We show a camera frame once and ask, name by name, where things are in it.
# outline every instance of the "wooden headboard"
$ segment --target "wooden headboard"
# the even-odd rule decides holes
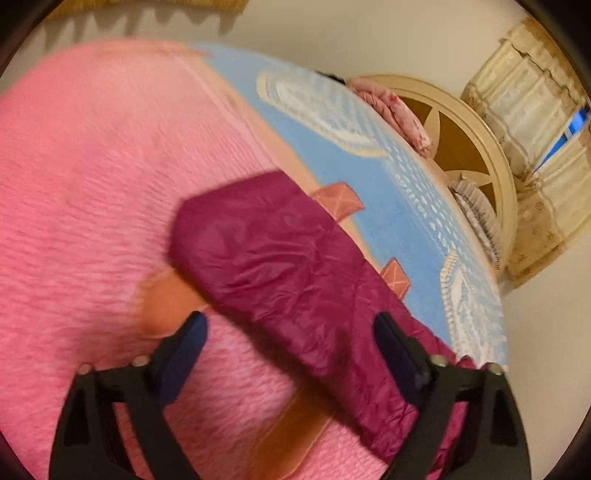
[[[435,162],[451,180],[464,174],[491,201],[502,230],[500,275],[515,242],[517,194],[509,163],[491,130],[459,98],[423,80],[392,74],[364,78],[391,88],[415,113],[437,145]]]

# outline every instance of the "white wall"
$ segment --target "white wall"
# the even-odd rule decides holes
[[[0,92],[48,53],[139,36],[219,40],[342,76],[410,74],[459,94],[523,16],[514,0],[251,0],[240,16],[118,5],[40,26],[0,77]]]
[[[534,480],[543,479],[591,403],[591,233],[504,298],[509,379]]]

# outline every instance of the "screw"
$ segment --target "screw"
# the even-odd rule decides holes
[[[78,367],[78,375],[87,375],[92,372],[92,365],[91,364],[82,364]]]
[[[443,355],[432,355],[429,357],[429,360],[431,360],[431,363],[436,367],[446,367],[449,365],[449,360]]]
[[[488,371],[492,374],[498,375],[499,377],[505,373],[503,367],[499,364],[488,364]]]
[[[135,357],[132,361],[131,364],[134,367],[145,367],[146,365],[148,365],[150,362],[150,358],[148,355],[140,355]]]

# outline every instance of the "orange tab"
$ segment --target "orange tab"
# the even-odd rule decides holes
[[[321,204],[337,222],[365,208],[353,189],[343,182],[323,187],[310,197]]]
[[[381,276],[396,296],[400,300],[404,300],[408,289],[411,287],[411,281],[408,279],[406,273],[404,273],[398,260],[392,257],[382,270]]]
[[[282,480],[292,475],[332,419],[332,400],[318,384],[299,388],[255,447],[251,478]]]
[[[202,312],[207,301],[171,267],[150,274],[139,285],[139,328],[145,338],[172,335],[191,312]]]

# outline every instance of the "bed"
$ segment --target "bed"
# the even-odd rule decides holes
[[[146,279],[169,268],[181,200],[277,168],[458,357],[507,363],[495,273],[447,186],[326,77],[215,44],[104,41],[23,78],[0,100],[0,126],[0,172],[10,179],[0,207],[0,430],[37,480],[72,371],[152,348],[138,334],[138,303]],[[241,478],[294,383],[245,332],[210,317],[212,340],[167,420],[205,478]],[[195,401],[202,413],[188,419]],[[341,478],[377,478],[384,467],[338,421],[294,478],[322,477],[326,465]]]

